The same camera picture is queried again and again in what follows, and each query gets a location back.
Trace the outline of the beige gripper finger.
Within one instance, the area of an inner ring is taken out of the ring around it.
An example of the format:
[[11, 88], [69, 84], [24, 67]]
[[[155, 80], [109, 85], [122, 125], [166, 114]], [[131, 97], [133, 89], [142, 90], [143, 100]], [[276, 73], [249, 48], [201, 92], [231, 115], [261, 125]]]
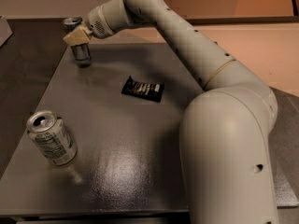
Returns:
[[86, 26], [78, 26], [72, 32], [68, 33], [64, 37], [64, 42], [70, 46], [77, 46], [85, 43], [89, 43], [92, 39], [92, 31]]

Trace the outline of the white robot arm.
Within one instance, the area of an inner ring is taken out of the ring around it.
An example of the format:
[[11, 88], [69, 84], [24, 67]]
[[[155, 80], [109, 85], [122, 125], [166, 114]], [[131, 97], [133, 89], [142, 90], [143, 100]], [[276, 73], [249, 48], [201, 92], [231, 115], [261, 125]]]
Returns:
[[275, 94], [164, 0], [111, 0], [64, 37], [69, 46], [153, 26], [203, 92], [186, 108], [179, 150], [192, 224], [278, 224], [268, 136]]

